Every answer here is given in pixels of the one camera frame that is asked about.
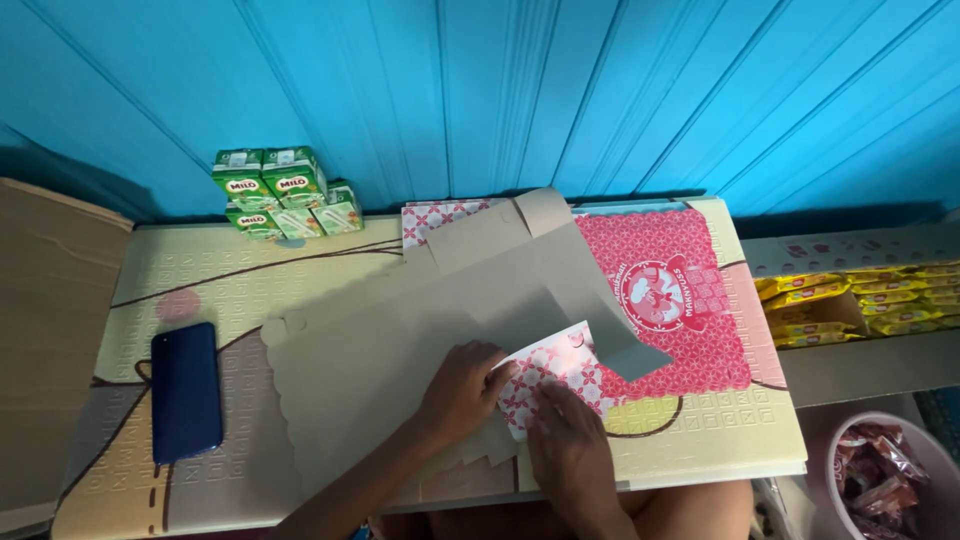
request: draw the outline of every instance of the blue wall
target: blue wall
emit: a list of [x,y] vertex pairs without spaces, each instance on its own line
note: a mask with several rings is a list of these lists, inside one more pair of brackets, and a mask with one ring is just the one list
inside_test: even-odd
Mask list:
[[140,222],[219,213],[220,148],[303,143],[370,209],[960,206],[949,0],[2,0],[0,77],[0,173]]

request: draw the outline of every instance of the blue smartphone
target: blue smartphone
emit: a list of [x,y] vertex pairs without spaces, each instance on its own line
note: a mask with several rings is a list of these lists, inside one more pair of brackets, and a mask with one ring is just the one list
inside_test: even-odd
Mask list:
[[150,356],[154,463],[173,463],[220,446],[224,422],[213,324],[157,334]]

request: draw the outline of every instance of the milo carton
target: milo carton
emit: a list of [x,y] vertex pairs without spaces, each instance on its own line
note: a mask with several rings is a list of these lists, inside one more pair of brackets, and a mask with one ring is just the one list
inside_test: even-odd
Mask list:
[[286,237],[267,210],[243,211],[237,205],[227,203],[224,214],[250,240],[282,240]]
[[280,207],[274,193],[260,180],[263,150],[221,150],[213,164],[213,182],[243,210],[271,210]]
[[320,228],[310,209],[271,210],[270,215],[287,238],[316,238],[324,235],[324,230]]
[[328,189],[330,204],[311,209],[324,232],[334,235],[362,231],[363,214],[360,213],[360,205],[357,204],[353,190],[346,182],[334,182]]
[[326,178],[307,146],[267,150],[261,174],[285,209],[314,209],[326,202]]

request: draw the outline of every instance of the unfolded cake box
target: unfolded cake box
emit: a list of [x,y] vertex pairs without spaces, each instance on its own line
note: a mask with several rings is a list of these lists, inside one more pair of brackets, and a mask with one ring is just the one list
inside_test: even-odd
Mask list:
[[[401,215],[404,247],[503,201],[411,204]],[[637,337],[674,358],[631,382],[599,368],[601,396],[620,404],[605,419],[617,479],[644,489],[803,473],[804,441],[724,202],[573,212]],[[525,449],[517,461],[519,490],[536,489]]]

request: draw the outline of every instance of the person's hand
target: person's hand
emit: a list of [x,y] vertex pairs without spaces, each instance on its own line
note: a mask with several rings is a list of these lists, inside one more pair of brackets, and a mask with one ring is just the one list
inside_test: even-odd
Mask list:
[[620,508],[613,457],[603,421],[567,388],[545,384],[527,418],[534,479],[557,514],[580,538],[636,538]]
[[443,445],[463,439],[490,416],[500,390],[516,374],[514,362],[491,371],[506,357],[496,345],[475,339],[450,349],[411,420]]

